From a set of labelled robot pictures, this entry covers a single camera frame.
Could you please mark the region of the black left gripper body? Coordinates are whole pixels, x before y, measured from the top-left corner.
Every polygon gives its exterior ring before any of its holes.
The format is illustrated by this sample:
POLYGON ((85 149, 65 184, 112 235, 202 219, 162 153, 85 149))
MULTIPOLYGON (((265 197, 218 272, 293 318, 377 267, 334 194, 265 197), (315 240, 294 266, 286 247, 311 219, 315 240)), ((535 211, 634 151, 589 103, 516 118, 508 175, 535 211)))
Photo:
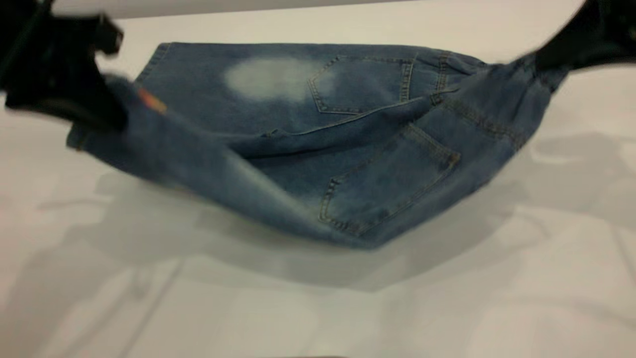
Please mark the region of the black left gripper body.
POLYGON ((104 13, 53 14, 52 0, 3 0, 1 91, 86 93, 103 84, 100 52, 120 52, 123 31, 104 13))

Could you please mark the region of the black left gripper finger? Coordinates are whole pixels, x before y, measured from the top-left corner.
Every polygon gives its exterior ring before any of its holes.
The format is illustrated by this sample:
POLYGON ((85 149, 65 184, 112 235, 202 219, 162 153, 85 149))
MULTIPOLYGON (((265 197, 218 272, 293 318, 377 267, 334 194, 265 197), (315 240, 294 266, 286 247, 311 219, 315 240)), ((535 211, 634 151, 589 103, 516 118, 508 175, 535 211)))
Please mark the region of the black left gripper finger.
POLYGON ((97 131, 122 131, 127 114, 102 77, 70 82, 47 76, 6 90, 6 107, 49 115, 97 131))

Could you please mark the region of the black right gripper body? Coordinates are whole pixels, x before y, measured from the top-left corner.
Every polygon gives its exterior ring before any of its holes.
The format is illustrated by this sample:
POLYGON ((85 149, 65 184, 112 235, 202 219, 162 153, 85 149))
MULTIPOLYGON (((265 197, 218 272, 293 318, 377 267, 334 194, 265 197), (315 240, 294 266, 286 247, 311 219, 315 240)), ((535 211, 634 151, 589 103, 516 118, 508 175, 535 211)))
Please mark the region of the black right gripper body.
POLYGON ((579 59, 579 68, 636 62, 636 2, 634 0, 586 0, 585 25, 591 35, 579 59))

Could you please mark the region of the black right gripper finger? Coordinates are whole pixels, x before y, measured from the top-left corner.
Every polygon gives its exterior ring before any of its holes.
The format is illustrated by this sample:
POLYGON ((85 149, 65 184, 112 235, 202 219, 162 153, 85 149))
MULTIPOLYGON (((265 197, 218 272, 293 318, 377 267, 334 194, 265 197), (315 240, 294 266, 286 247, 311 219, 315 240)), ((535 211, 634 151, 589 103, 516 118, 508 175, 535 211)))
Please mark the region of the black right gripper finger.
POLYGON ((536 68, 543 71, 571 64, 581 47, 578 30, 572 24, 566 25, 545 45, 536 50, 536 68))

